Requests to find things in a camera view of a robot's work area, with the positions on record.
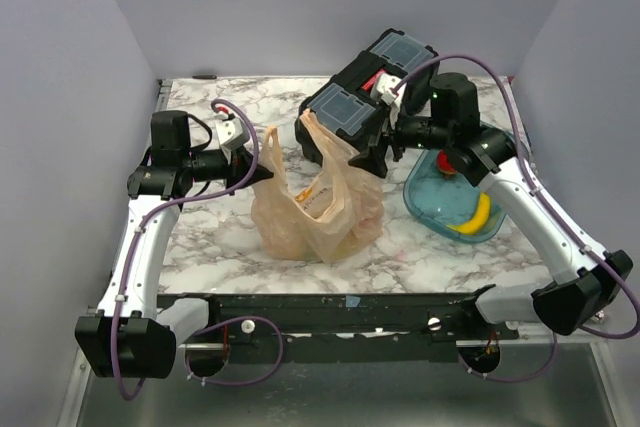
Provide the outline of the peach plastic bag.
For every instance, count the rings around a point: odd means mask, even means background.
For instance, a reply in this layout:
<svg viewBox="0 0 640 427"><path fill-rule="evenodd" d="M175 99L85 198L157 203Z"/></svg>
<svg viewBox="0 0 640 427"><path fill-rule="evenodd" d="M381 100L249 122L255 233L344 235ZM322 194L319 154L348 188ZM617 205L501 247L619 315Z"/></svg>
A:
<svg viewBox="0 0 640 427"><path fill-rule="evenodd" d="M356 150L305 110L301 122L322 154L321 171L289 190L278 130L266 130L259 164L273 177L253 185L251 218L264 250L292 261L332 263L357 254L383 233L383 189L375 175L348 164Z"/></svg>

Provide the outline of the red fake apple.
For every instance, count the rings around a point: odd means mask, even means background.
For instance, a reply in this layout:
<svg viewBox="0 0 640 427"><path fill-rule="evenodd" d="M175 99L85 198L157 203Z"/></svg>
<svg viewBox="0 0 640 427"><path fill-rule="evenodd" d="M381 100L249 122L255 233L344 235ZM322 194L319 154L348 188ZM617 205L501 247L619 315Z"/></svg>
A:
<svg viewBox="0 0 640 427"><path fill-rule="evenodd" d="M457 174L456 169L450 164L447 155L443 151L437 154L436 167L445 178L451 178Z"/></svg>

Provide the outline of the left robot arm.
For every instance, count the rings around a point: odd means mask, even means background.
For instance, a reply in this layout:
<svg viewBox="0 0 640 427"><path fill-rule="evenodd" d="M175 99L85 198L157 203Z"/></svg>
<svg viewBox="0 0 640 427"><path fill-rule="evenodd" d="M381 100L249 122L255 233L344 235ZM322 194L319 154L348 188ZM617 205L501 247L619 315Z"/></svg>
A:
<svg viewBox="0 0 640 427"><path fill-rule="evenodd" d="M108 287L92 313L80 316L75 338L93 373L102 378L164 379L178 346L189 337L214 340L220 315L197 298L158 305L167 246L185 204L210 200L190 193L196 183L223 182L219 197L271 178L258 163L259 141L247 115L224 100L203 128L209 141L193 145L196 116L180 110L153 114L150 145L127 179L128 216Z"/></svg>

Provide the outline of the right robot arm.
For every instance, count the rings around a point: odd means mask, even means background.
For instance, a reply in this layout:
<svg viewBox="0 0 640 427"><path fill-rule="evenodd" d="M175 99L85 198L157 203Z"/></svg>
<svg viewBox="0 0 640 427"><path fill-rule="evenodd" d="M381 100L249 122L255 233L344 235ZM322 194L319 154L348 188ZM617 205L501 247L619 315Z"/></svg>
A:
<svg viewBox="0 0 640 427"><path fill-rule="evenodd" d="M476 86L465 75L430 78L427 116L405 114L412 92L405 79L382 71L364 90L381 108L378 124L395 150L443 151L459 175L504 209L549 271L547 285L481 289L459 317L467 336L483 338L507 321L540 322L568 336L629 290L629 255L607 250L552 198L535 178L518 134L481 122Z"/></svg>

